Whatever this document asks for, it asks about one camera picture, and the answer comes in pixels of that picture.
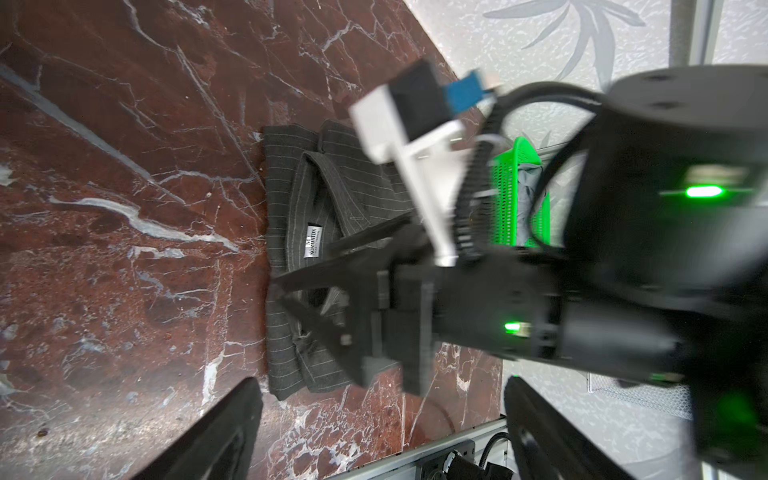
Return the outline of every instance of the green led light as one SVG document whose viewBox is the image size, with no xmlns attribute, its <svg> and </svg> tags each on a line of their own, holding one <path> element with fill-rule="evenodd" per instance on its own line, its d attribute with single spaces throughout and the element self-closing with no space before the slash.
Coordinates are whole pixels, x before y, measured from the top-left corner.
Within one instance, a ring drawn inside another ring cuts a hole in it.
<svg viewBox="0 0 768 480">
<path fill-rule="evenodd" d="M 504 324 L 505 330 L 507 330 L 507 333 L 517 333 L 520 331 L 520 323 L 518 322 L 510 322 Z"/>
<path fill-rule="evenodd" d="M 690 198 L 717 197 L 723 193 L 725 193 L 725 190 L 717 185 L 697 185 L 696 187 L 688 187 L 685 190 L 685 194 Z"/>
</svg>

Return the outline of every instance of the blue connector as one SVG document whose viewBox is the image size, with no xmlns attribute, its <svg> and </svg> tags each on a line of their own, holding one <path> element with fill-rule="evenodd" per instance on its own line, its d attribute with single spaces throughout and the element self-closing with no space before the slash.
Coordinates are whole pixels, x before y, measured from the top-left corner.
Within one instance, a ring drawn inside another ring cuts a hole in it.
<svg viewBox="0 0 768 480">
<path fill-rule="evenodd" d="M 444 86 L 442 93 L 453 115 L 474 107 L 485 95 L 480 75 L 476 70 L 469 72 L 469 75 L 461 80 Z"/>
</svg>

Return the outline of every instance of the black cable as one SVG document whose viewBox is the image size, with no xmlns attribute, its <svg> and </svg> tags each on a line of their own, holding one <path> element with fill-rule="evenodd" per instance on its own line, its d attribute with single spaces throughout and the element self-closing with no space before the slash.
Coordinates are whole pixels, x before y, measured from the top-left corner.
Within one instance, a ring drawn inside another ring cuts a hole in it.
<svg viewBox="0 0 768 480">
<path fill-rule="evenodd" d="M 506 116 L 527 104 L 553 101 L 597 113 L 601 99 L 600 94 L 574 85 L 553 81 L 527 84 L 498 99 L 479 134 L 499 134 Z M 482 246 L 478 245 L 478 242 L 488 236 L 485 225 L 482 222 L 471 222 L 471 215 L 475 194 L 489 189 L 488 161 L 491 159 L 493 148 L 494 144 L 490 141 L 477 142 L 472 161 L 456 197 L 453 237 L 458 255 L 464 260 L 479 258 L 482 255 Z"/>
<path fill-rule="evenodd" d="M 565 162 L 570 160 L 575 153 L 583 148 L 584 139 L 593 128 L 594 119 L 586 123 L 586 125 L 583 126 L 578 131 L 578 133 L 576 133 L 576 135 L 574 135 L 573 138 L 570 139 L 568 143 L 566 143 L 565 146 L 563 146 L 563 148 L 561 148 L 555 154 L 552 160 L 550 160 L 547 164 L 547 167 L 544 169 L 544 171 L 541 172 L 541 176 L 538 178 L 538 182 L 536 183 L 536 188 L 533 191 L 531 206 L 528 208 L 528 214 L 525 218 L 526 225 L 528 225 L 528 232 L 530 233 L 533 241 L 539 245 L 541 251 L 554 258 L 562 258 L 563 253 L 561 252 L 561 249 L 545 243 L 536 235 L 535 229 L 533 228 L 533 215 L 539 201 L 546 193 L 549 183 L 552 181 L 557 172 L 560 171 L 563 165 L 565 165 Z"/>
<path fill-rule="evenodd" d="M 485 468 L 485 462 L 488 461 L 488 455 L 491 454 L 491 449 L 493 448 L 493 445 L 498 443 L 499 440 L 507 439 L 509 442 L 512 441 L 512 437 L 509 436 L 507 432 L 499 432 L 495 433 L 490 440 L 488 440 L 488 443 L 485 444 L 485 448 L 482 449 L 482 456 L 480 457 L 480 463 L 478 463 L 478 467 Z"/>
</svg>

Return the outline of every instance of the red marble floor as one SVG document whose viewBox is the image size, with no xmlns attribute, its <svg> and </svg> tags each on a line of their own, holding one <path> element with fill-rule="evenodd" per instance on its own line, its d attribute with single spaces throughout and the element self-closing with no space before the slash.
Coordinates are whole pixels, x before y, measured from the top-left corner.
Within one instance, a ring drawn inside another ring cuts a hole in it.
<svg viewBox="0 0 768 480">
<path fill-rule="evenodd" d="M 0 3 L 0 477 L 121 478 L 245 376 L 264 392 L 260 129 L 317 129 L 427 55 L 400 0 Z M 429 394 L 264 394 L 252 478 L 325 477 L 499 414 L 443 346 Z"/>
</svg>

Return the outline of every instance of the folded suit jacket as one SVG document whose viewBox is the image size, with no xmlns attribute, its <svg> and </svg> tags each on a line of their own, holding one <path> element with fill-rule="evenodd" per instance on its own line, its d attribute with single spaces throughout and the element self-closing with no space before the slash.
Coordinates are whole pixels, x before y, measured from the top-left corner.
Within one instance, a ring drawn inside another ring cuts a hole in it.
<svg viewBox="0 0 768 480">
<path fill-rule="evenodd" d="M 265 127 L 263 133 L 273 276 L 321 262 L 333 241 L 413 209 L 394 164 L 371 162 L 352 128 L 326 121 L 319 133 L 299 125 Z M 343 318 L 338 289 L 301 295 L 331 321 Z M 279 400 L 304 386 L 329 392 L 350 382 L 312 333 L 275 301 L 271 288 L 266 354 L 270 391 Z"/>
</svg>

